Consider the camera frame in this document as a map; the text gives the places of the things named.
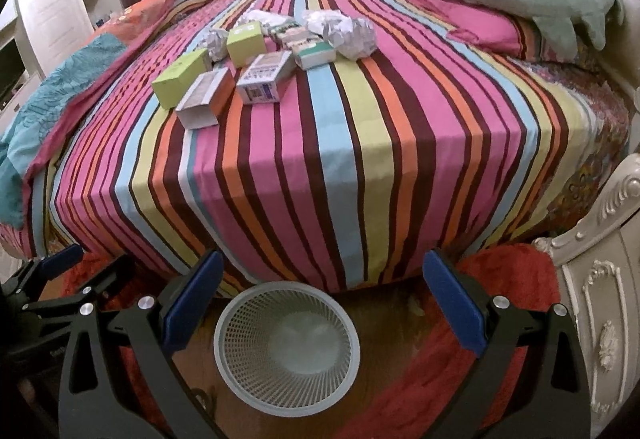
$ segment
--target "striped bedspread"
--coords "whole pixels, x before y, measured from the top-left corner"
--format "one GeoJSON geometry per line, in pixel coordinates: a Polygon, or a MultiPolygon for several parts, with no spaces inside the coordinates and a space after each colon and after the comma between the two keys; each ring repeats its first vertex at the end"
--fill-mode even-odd
{"type": "Polygon", "coordinates": [[[403,0],[214,0],[114,81],[36,179],[31,253],[76,241],[169,277],[219,247],[224,294],[278,279],[338,292],[414,275],[436,245],[573,225],[622,157],[622,99],[447,29],[403,0]],[[151,82],[250,8],[366,16],[380,50],[297,70],[277,105],[234,95],[219,127],[185,131],[151,82]]]}

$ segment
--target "ornate carved bed frame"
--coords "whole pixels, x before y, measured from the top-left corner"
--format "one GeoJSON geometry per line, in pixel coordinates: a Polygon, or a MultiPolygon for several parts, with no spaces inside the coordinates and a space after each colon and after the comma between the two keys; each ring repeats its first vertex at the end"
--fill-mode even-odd
{"type": "MultiPolygon", "coordinates": [[[[623,0],[625,23],[607,27],[601,61],[640,109],[640,0],[623,0]]],[[[640,116],[632,147],[640,142],[640,116]]],[[[615,170],[591,211],[571,231],[538,239],[556,265],[590,377],[596,437],[640,379],[640,154],[615,170]]]]}

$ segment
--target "blue gripper pad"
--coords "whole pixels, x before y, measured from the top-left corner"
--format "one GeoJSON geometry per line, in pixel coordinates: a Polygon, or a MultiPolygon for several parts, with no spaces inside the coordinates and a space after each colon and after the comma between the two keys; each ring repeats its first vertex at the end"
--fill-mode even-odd
{"type": "Polygon", "coordinates": [[[79,263],[84,257],[82,247],[72,244],[55,255],[40,261],[37,266],[38,277],[43,280],[53,280],[79,263]]]}
{"type": "Polygon", "coordinates": [[[221,253],[202,257],[182,281],[179,293],[164,315],[162,350],[169,355],[183,350],[215,296],[225,271],[221,253]]]}
{"type": "Polygon", "coordinates": [[[484,317],[436,251],[424,256],[422,276],[460,345],[478,358],[486,347],[484,317]]]}

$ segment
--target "basket rim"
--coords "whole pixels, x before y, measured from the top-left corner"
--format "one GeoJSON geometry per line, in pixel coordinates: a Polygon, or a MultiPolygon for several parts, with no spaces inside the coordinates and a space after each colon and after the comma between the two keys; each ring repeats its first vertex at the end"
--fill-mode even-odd
{"type": "Polygon", "coordinates": [[[340,306],[340,304],[338,304],[331,296],[329,296],[325,292],[320,291],[313,286],[302,284],[300,282],[266,282],[251,287],[246,291],[242,291],[238,296],[232,299],[231,302],[229,302],[229,304],[222,311],[222,314],[218,319],[218,323],[216,324],[216,330],[213,336],[212,345],[214,356],[216,357],[216,365],[218,366],[218,370],[220,371],[220,376],[222,377],[226,385],[231,389],[231,391],[249,406],[260,410],[263,413],[275,415],[278,417],[305,417],[322,412],[327,408],[335,405],[346,395],[347,392],[349,392],[351,386],[356,380],[356,376],[358,375],[358,369],[360,368],[360,340],[358,338],[356,327],[353,325],[353,322],[351,321],[351,318],[349,317],[347,312],[340,306]],[[236,311],[238,311],[238,309],[246,301],[254,298],[256,295],[273,291],[305,292],[306,294],[319,298],[322,302],[327,304],[331,308],[331,310],[335,312],[342,325],[344,325],[345,330],[347,331],[347,336],[349,337],[349,345],[351,347],[351,359],[349,362],[347,373],[344,376],[344,379],[341,382],[340,386],[338,386],[338,388],[333,393],[331,393],[323,400],[318,401],[317,403],[313,403],[312,405],[302,406],[299,408],[283,408],[263,402],[254,395],[250,394],[236,381],[235,377],[233,377],[233,375],[231,374],[229,365],[226,362],[226,357],[223,354],[222,340],[224,335],[226,334],[228,324],[231,321],[231,318],[233,318],[233,316],[235,315],[236,311]]]}

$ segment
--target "television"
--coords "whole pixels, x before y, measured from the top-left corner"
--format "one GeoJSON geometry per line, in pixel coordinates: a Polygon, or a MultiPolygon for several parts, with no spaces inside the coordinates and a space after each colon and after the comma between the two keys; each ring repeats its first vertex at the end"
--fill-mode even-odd
{"type": "Polygon", "coordinates": [[[12,91],[24,73],[24,63],[15,39],[0,49],[0,106],[12,98],[12,91]]]}

